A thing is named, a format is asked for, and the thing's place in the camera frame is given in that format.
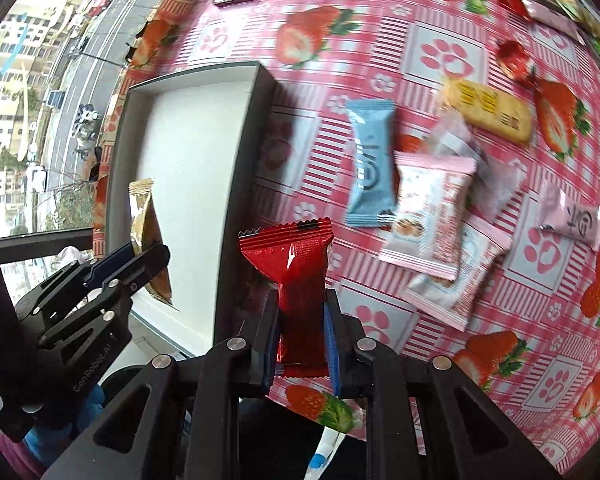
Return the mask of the blue gloved left hand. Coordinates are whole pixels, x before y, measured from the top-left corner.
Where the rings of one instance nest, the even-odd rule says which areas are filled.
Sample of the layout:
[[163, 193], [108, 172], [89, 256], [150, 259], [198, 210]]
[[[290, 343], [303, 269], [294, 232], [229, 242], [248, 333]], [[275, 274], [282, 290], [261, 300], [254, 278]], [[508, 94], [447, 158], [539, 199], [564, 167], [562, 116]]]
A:
[[33, 457], [43, 466], [49, 467], [82, 431], [99, 418], [104, 401], [104, 390], [100, 385], [96, 385], [64, 428], [34, 426], [24, 437], [24, 443]]

